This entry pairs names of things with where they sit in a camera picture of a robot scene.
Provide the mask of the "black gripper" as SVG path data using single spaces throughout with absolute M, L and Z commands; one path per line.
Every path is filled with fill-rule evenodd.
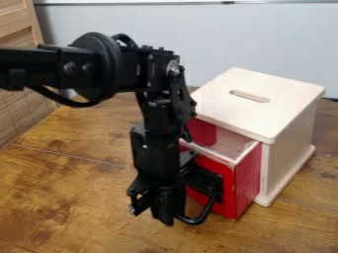
M 138 176 L 129 187 L 130 213 L 138 216 L 151 208 L 153 216 L 174 226 L 185 213 L 186 189 L 178 172 L 182 169 L 179 139 L 182 130 L 151 131 L 143 125 L 131 129 L 134 166 Z

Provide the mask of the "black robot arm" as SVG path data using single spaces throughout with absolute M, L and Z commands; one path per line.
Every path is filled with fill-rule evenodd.
M 134 215 L 151 211 L 165 225 L 198 225 L 185 214 L 186 188 L 179 141 L 190 140 L 187 122 L 195 102 L 185 84 L 185 68 L 173 51 L 138 46 L 125 34 L 87 33 L 66 47 L 0 47 L 0 89 L 31 89 L 75 108 L 93 107 L 133 92 L 143 123 L 131 129 L 138 177 L 127 190 Z

